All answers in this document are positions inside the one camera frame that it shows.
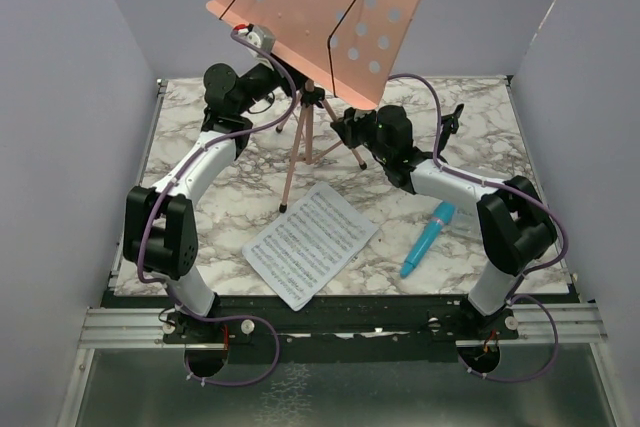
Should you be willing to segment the black microphone stand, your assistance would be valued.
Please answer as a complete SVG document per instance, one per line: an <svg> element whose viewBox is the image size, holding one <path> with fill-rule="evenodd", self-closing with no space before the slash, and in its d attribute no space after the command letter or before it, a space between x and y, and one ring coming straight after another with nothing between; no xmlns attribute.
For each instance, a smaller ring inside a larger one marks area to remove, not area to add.
<svg viewBox="0 0 640 427"><path fill-rule="evenodd" d="M449 138L451 135L454 135L458 132L460 127L460 117L464 111L464 107L464 103L458 104L452 113L442 117L442 136Z"/></svg>

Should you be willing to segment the sheet music page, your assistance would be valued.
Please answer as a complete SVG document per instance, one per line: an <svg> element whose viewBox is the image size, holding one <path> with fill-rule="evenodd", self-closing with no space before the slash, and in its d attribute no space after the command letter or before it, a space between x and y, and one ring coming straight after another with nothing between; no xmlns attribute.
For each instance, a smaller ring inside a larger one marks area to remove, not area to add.
<svg viewBox="0 0 640 427"><path fill-rule="evenodd" d="M246 243L242 253L280 299L299 311L377 230L329 184L319 182Z"/></svg>

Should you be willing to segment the pink music stand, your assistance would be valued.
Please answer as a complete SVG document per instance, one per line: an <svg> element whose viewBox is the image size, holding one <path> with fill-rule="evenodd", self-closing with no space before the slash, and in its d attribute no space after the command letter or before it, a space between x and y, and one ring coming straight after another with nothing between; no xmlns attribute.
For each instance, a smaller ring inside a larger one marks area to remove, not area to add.
<svg viewBox="0 0 640 427"><path fill-rule="evenodd" d="M421 0L210 0L235 29L266 33L262 45L360 110L378 107Z"/></svg>

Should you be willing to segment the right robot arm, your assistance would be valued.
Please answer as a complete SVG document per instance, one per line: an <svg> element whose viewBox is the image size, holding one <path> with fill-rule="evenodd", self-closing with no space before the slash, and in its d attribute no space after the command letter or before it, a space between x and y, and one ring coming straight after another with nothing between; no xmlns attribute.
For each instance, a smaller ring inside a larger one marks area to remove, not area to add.
<svg viewBox="0 0 640 427"><path fill-rule="evenodd" d="M331 127L348 148L369 150L395 187L448 202L475 220L487 264L467 296L469 307L460 312L459 325L469 337L486 335L525 268L557 240L556 228L531 181L523 176L475 177L450 167L433 152L420 150L401 106L387 105L362 115L348 108Z"/></svg>

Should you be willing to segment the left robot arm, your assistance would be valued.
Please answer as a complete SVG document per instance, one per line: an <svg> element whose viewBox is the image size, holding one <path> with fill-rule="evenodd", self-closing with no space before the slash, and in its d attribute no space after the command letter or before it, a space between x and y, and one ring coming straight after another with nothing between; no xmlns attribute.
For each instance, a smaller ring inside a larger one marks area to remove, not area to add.
<svg viewBox="0 0 640 427"><path fill-rule="evenodd" d="M159 283L176 307L189 313L186 329L206 342L220 332L212 311L216 293L194 266L198 253L195 207L213 180L240 156L254 131L245 116L276 89L295 98L307 80L284 61L278 70L257 64L239 76L217 63L203 76L204 119L189 153L160 181L136 186L126 197L124 258L145 284Z"/></svg>

